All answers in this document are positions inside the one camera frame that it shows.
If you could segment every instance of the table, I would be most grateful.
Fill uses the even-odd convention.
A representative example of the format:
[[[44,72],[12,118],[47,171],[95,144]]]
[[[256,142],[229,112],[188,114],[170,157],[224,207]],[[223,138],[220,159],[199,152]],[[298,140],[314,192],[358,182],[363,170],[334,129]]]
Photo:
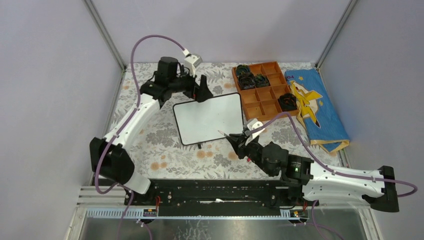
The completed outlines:
[[[202,63],[196,74],[207,76],[207,84],[214,96],[237,92],[231,70],[241,63]],[[286,70],[311,69],[311,63],[278,63],[282,72]],[[157,69],[157,63],[134,64],[139,84],[149,79]],[[130,66],[126,69],[122,87],[117,99],[110,130],[114,128],[136,100],[137,91],[133,82]],[[128,154],[134,161],[135,169],[147,178],[166,179],[279,179],[267,176],[254,163],[238,159],[225,139],[197,145],[184,146],[178,134],[173,113],[173,105],[190,101],[182,93],[168,100],[159,113],[140,131],[130,147]],[[309,141],[305,129],[295,120],[302,138]],[[288,118],[280,118],[260,134],[259,143],[279,144],[291,154],[309,157]],[[311,151],[324,163],[340,166],[337,155],[330,155],[319,146]]]

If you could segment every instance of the white board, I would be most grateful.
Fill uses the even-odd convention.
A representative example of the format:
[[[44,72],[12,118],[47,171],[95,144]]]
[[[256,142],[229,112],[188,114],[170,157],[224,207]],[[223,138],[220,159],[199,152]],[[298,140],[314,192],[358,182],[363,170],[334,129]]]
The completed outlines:
[[[226,134],[243,131],[243,113],[240,94],[215,96],[204,102],[177,103],[173,112],[183,145],[223,139]]]

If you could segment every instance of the white wall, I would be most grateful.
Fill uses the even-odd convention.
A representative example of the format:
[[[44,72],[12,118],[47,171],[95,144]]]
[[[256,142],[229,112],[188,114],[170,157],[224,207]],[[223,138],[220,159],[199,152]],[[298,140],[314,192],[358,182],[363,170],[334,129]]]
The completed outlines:
[[[397,179],[418,186],[418,193],[399,199],[399,213],[375,213],[385,240],[424,234],[423,24],[421,0],[360,0],[322,67],[352,138],[351,165],[393,166]]]
[[[204,62],[316,62],[349,0],[94,0],[127,63],[149,34],[174,38]],[[183,56],[149,39],[136,62]]]
[[[81,0],[0,3],[0,239],[63,239],[120,69]]]

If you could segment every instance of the wooden organizer box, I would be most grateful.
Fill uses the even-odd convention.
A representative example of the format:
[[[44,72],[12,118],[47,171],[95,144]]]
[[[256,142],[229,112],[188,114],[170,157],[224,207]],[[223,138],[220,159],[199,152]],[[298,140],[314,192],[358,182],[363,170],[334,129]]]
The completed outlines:
[[[268,121],[281,113],[281,107],[278,98],[281,95],[290,93],[286,78],[281,72],[280,66],[276,61],[264,62],[248,65],[250,71],[256,76],[262,74],[268,77],[270,86],[256,87],[247,90],[241,90],[236,76],[236,67],[232,68],[232,77],[234,78],[237,92],[241,95],[241,105],[243,107],[246,120],[257,118],[258,121]],[[299,110],[289,111],[291,116],[297,115]]]

